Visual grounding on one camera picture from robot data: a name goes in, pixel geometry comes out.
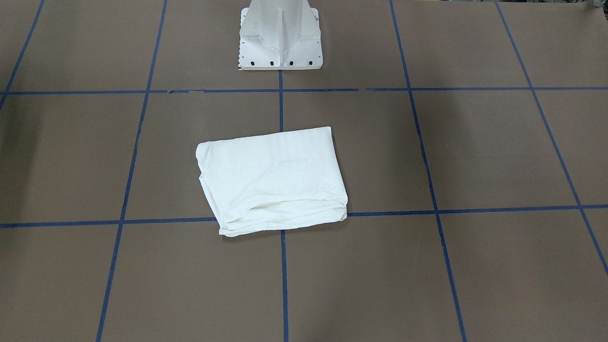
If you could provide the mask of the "white long-sleeve printed shirt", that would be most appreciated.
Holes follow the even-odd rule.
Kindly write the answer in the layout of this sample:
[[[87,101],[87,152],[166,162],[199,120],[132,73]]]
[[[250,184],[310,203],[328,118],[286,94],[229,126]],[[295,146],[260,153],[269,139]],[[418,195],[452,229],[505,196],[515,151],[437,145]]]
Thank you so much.
[[[195,156],[219,235],[347,218],[348,195],[330,126],[202,142]]]

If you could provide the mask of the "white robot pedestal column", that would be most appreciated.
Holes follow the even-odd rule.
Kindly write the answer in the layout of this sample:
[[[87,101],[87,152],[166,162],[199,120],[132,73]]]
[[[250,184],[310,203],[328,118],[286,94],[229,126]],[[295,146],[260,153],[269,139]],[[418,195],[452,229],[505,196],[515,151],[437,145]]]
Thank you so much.
[[[307,0],[252,0],[241,9],[241,71],[305,71],[323,67],[318,9]]]

